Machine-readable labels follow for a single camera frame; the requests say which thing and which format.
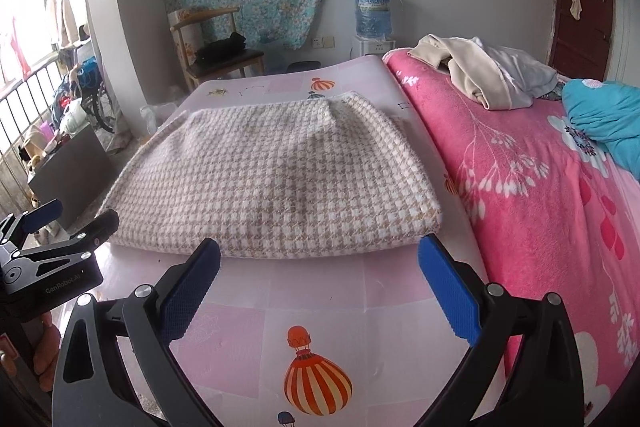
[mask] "brown door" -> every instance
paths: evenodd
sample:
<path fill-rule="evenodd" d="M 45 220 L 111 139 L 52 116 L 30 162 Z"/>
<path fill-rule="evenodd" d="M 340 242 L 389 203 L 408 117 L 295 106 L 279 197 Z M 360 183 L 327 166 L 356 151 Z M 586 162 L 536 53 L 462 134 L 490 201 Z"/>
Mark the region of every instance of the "brown door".
<path fill-rule="evenodd" d="M 579 20 L 571 14 L 572 1 L 556 0 L 549 64 L 570 78 L 604 80 L 613 26 L 613 0 L 580 0 Z"/>

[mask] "wheel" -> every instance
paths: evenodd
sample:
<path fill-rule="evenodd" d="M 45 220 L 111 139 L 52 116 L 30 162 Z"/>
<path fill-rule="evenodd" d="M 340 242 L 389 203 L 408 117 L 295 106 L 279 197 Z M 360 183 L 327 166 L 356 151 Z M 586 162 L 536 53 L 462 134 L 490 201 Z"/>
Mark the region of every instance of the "wheel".
<path fill-rule="evenodd" d="M 116 119 L 113 116 L 111 99 L 104 84 L 100 84 L 98 91 L 92 95 L 92 113 L 100 127 L 107 132 L 114 132 Z"/>

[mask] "pink bed sheet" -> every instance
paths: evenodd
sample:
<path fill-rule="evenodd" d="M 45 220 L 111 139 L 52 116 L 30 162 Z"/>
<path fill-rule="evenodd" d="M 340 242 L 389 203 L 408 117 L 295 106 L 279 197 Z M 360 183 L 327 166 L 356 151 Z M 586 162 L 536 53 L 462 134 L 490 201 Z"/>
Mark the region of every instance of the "pink bed sheet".
<path fill-rule="evenodd" d="M 515 296 L 564 299 L 590 422 L 638 355 L 640 185 L 560 102 L 487 111 L 406 50 L 385 62 L 444 159 L 489 279 Z"/>

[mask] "window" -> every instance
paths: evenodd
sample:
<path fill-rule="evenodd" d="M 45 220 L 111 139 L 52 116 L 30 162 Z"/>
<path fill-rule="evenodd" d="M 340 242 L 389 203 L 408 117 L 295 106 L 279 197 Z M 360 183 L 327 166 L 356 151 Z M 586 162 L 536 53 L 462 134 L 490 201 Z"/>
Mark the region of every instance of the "window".
<path fill-rule="evenodd" d="M 14 50 L 12 37 L 18 42 L 28 65 L 33 66 L 52 51 L 45 17 L 45 0 L 0 0 L 1 83 L 22 77 L 22 68 Z"/>

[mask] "hot air balloon print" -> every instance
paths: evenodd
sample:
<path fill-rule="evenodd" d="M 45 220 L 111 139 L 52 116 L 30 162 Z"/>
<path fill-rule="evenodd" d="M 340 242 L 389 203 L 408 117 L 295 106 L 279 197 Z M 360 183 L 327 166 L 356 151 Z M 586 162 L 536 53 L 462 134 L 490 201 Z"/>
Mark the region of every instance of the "hot air balloon print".
<path fill-rule="evenodd" d="M 322 80 L 319 77 L 311 79 L 311 89 L 314 91 L 326 91 L 335 86 L 335 82 L 332 80 Z"/>
<path fill-rule="evenodd" d="M 316 416 L 333 414 L 347 405 L 353 392 L 351 380 L 335 363 L 311 352 L 308 331 L 293 326 L 287 342 L 296 350 L 296 358 L 284 377 L 284 394 L 289 403 Z"/>
<path fill-rule="evenodd" d="M 284 427 L 296 427 L 296 419 L 289 411 L 282 411 L 278 413 L 278 423 L 284 425 Z"/>

